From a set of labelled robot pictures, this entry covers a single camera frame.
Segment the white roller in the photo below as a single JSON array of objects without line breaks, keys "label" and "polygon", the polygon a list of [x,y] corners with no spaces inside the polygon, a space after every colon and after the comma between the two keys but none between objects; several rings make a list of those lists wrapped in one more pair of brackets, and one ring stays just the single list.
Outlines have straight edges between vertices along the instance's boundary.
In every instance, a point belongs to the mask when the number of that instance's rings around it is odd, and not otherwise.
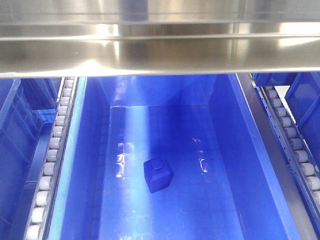
[{"label": "white roller", "polygon": [[287,115],[287,111],[284,107],[276,107],[274,109],[275,114],[280,118],[280,117],[285,117]]},{"label": "white roller", "polygon": [[31,221],[35,224],[40,224],[44,220],[44,207],[36,207],[32,210]]},{"label": "white roller", "polygon": [[39,180],[40,190],[50,190],[52,176],[42,176]]},{"label": "white roller", "polygon": [[268,94],[268,97],[271,99],[275,99],[278,97],[277,91],[274,89],[267,90],[266,93]]},{"label": "white roller", "polygon": [[64,87],[67,89],[72,89],[74,86],[74,81],[73,80],[65,80],[64,81]]},{"label": "white roller", "polygon": [[64,126],[66,121],[66,116],[57,116],[55,119],[56,126]]},{"label": "white roller", "polygon": [[71,97],[72,88],[63,89],[63,97]]},{"label": "white roller", "polygon": [[26,230],[25,239],[26,240],[38,240],[39,239],[39,231],[41,225],[31,225]]},{"label": "white roller", "polygon": [[280,98],[271,98],[271,104],[274,108],[278,108],[282,106],[282,102],[280,100]]},{"label": "white roller", "polygon": [[69,96],[63,96],[63,97],[61,97],[60,105],[61,106],[68,106],[69,102],[70,102],[70,97]]},{"label": "white roller", "polygon": [[305,150],[294,151],[294,155],[300,163],[308,162],[308,154]]},{"label": "white roller", "polygon": [[60,106],[58,110],[59,116],[66,116],[68,113],[68,106]]},{"label": "white roller", "polygon": [[64,131],[64,127],[63,126],[54,126],[52,134],[53,134],[53,136],[55,138],[61,138],[63,131]]},{"label": "white roller", "polygon": [[36,194],[35,202],[38,206],[46,206],[48,201],[48,191],[39,191]]},{"label": "white roller", "polygon": [[287,117],[287,116],[280,117],[279,121],[280,121],[282,127],[284,127],[284,128],[291,127],[291,119],[290,119],[290,117]]},{"label": "white roller", "polygon": [[50,148],[51,149],[59,149],[60,147],[61,137],[52,137],[50,138]]},{"label": "white roller", "polygon": [[320,191],[314,191],[313,192],[313,198],[315,202],[320,205]]},{"label": "white roller", "polygon": [[52,176],[55,172],[55,162],[46,162],[43,166],[43,174]]},{"label": "white roller", "polygon": [[319,180],[319,178],[317,178],[316,176],[308,176],[306,179],[307,179],[309,187],[312,190],[319,190],[320,189],[320,180]]},{"label": "white roller", "polygon": [[57,161],[58,157],[58,149],[49,149],[46,154],[46,159],[48,162],[55,162]]},{"label": "white roller", "polygon": [[314,166],[309,162],[301,163],[301,170],[306,176],[311,176],[315,173]]},{"label": "white roller", "polygon": [[299,138],[291,138],[289,143],[294,151],[303,149],[302,141]]},{"label": "white roller", "polygon": [[297,137],[297,131],[295,130],[294,127],[285,127],[284,134],[288,139],[294,139]]}]

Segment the metal shelf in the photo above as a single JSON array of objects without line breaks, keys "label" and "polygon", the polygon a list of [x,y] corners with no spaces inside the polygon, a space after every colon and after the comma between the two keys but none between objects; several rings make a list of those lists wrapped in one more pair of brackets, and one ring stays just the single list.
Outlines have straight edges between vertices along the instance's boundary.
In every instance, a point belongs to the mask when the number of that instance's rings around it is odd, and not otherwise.
[{"label": "metal shelf", "polygon": [[318,1],[129,3],[0,3],[0,78],[320,70]]}]

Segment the plastic crate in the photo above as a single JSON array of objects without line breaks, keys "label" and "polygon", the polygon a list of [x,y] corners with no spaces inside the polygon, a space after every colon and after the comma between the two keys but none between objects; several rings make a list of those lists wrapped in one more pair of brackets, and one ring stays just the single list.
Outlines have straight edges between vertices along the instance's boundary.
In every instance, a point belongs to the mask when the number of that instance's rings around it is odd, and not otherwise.
[{"label": "plastic crate", "polygon": [[36,114],[39,115],[43,124],[52,124],[55,121],[57,109],[39,109],[33,110]]},{"label": "plastic crate", "polygon": [[59,79],[60,78],[21,79],[24,95],[33,110],[53,109],[56,107]]},{"label": "plastic crate", "polygon": [[75,106],[49,240],[300,239],[235,75],[81,78]]},{"label": "plastic crate", "polygon": [[300,122],[319,96],[320,73],[298,73],[285,95],[285,99],[298,126],[301,125]]},{"label": "plastic crate", "polygon": [[286,101],[317,164],[320,164],[320,73],[299,73]]},{"label": "plastic crate", "polygon": [[33,159],[41,119],[20,79],[0,80],[0,236],[7,239]]},{"label": "plastic crate", "polygon": [[291,85],[296,72],[254,73],[253,79],[258,87]]}]

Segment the blue bottle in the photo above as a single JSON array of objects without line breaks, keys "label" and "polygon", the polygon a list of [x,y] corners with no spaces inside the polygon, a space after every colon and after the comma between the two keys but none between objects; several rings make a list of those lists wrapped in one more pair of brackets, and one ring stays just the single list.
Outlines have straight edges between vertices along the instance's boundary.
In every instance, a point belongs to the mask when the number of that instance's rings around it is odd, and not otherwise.
[{"label": "blue bottle", "polygon": [[152,194],[170,185],[174,174],[166,160],[157,157],[145,161],[143,168],[145,181]]}]

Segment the blue container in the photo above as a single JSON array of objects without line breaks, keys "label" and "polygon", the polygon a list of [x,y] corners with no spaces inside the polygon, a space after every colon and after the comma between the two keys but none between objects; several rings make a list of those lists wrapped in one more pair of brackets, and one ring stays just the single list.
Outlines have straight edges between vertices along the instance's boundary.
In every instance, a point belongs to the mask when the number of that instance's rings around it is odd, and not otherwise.
[{"label": "blue container", "polygon": [[293,84],[288,89],[285,99],[299,125],[307,111],[320,96],[320,73],[298,73]]},{"label": "blue container", "polygon": [[29,78],[21,79],[24,95],[33,110],[54,109],[60,78]]},{"label": "blue container", "polygon": [[253,79],[258,87],[291,85],[296,72],[254,73]]},{"label": "blue container", "polygon": [[300,239],[235,75],[81,78],[74,106],[49,240]]},{"label": "blue container", "polygon": [[320,164],[320,73],[299,73],[286,101],[317,164]]},{"label": "blue container", "polygon": [[0,80],[0,236],[7,239],[34,156],[41,119],[20,79]]},{"label": "blue container", "polygon": [[144,179],[152,194],[170,185],[173,172],[167,161],[161,157],[145,161],[143,163],[143,169]]}]

